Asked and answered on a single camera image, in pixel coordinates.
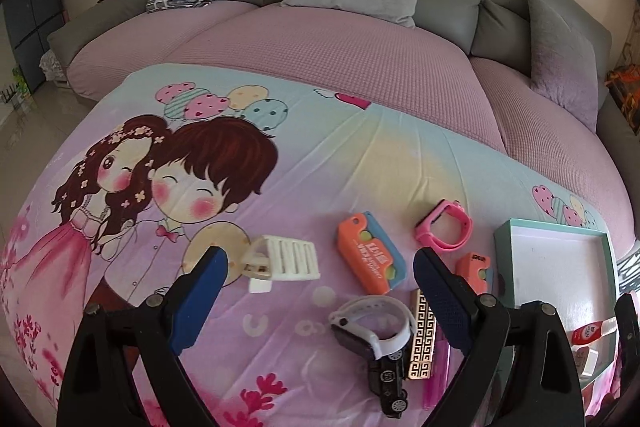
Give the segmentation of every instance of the pink watch strap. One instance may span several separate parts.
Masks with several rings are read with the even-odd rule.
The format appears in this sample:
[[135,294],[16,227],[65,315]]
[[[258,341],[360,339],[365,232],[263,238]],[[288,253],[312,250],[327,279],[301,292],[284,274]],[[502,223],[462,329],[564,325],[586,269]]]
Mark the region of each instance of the pink watch strap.
[[[442,214],[449,214],[460,222],[460,238],[454,244],[450,245],[431,232],[431,224]],[[466,215],[465,209],[455,201],[451,203],[442,200],[436,207],[425,217],[418,226],[415,227],[414,237],[423,247],[431,247],[437,253],[447,253],[461,248],[471,237],[473,230],[473,221]]]

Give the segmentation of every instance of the white watch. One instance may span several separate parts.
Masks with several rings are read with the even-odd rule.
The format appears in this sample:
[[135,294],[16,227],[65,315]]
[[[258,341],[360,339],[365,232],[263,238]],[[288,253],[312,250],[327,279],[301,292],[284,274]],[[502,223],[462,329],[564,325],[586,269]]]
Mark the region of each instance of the white watch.
[[[402,320],[402,327],[390,339],[381,340],[373,331],[357,323],[372,314],[391,314]],[[368,295],[347,302],[329,315],[329,324],[338,343],[366,360],[379,360],[400,351],[415,334],[415,318],[398,299]]]

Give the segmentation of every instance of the pink pen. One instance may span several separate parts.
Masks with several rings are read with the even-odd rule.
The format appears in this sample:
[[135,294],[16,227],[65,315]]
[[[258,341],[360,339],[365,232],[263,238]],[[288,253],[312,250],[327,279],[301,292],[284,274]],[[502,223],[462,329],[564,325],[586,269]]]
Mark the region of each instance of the pink pen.
[[436,326],[436,341],[433,347],[433,366],[431,377],[424,381],[424,394],[422,395],[422,408],[432,410],[444,394],[449,379],[449,351],[451,347],[440,329]]

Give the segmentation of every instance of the cartoon balloon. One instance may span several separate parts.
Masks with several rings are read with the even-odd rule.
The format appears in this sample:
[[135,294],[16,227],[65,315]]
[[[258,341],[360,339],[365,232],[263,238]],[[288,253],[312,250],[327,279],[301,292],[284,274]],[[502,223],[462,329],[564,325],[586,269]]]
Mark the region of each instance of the cartoon balloon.
[[596,223],[596,218],[593,217],[593,214],[591,214],[588,210],[584,211],[584,225],[585,225],[585,227],[587,227],[588,229],[591,229],[591,230],[597,230],[598,229],[598,225]]
[[170,84],[161,87],[156,92],[156,100],[160,103],[169,103],[180,93],[193,89],[196,85],[193,82],[184,82],[182,84]]
[[191,100],[193,100],[194,98],[208,93],[208,89],[200,88],[190,89],[178,94],[164,108],[165,117],[169,118],[170,120],[181,120],[182,118],[184,118],[184,110],[187,107],[188,103],[191,102]]
[[567,204],[562,208],[562,213],[564,214],[564,219],[568,225],[571,225],[572,227],[582,226],[582,220],[578,213]]
[[582,202],[572,194],[569,196],[569,204],[571,204],[572,208],[578,216],[580,216],[580,220],[584,223],[586,219],[584,219],[584,206]]
[[536,203],[545,211],[545,214],[548,214],[551,217],[556,217],[557,214],[554,213],[554,210],[551,206],[551,200],[554,195],[551,193],[551,190],[545,187],[545,185],[536,185],[533,187],[531,191],[533,194],[533,199],[536,200]]
[[201,94],[189,102],[184,108],[186,120],[201,120],[211,118],[223,112],[229,105],[226,96],[216,96],[212,92]]
[[249,104],[257,100],[263,100],[269,96],[269,90],[262,86],[236,87],[226,97],[229,99],[229,107],[236,111],[242,111]]
[[289,108],[280,100],[265,98],[252,103],[240,114],[240,118],[253,123],[261,131],[275,129],[287,118]]
[[553,211],[553,215],[558,222],[558,225],[566,225],[566,218],[564,217],[564,208],[569,208],[569,205],[564,203],[560,198],[556,198],[555,196],[551,199],[551,207]]

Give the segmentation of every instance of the cartoon girl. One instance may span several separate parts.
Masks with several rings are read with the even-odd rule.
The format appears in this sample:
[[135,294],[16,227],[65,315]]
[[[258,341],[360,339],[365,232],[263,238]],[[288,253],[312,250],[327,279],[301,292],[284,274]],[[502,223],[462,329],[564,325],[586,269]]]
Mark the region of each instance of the cartoon girl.
[[82,319],[92,250],[101,236],[132,227],[148,205],[148,158],[169,135],[162,118],[143,115],[92,146],[56,191],[52,204],[60,226],[10,270],[18,295],[16,342],[52,402]]

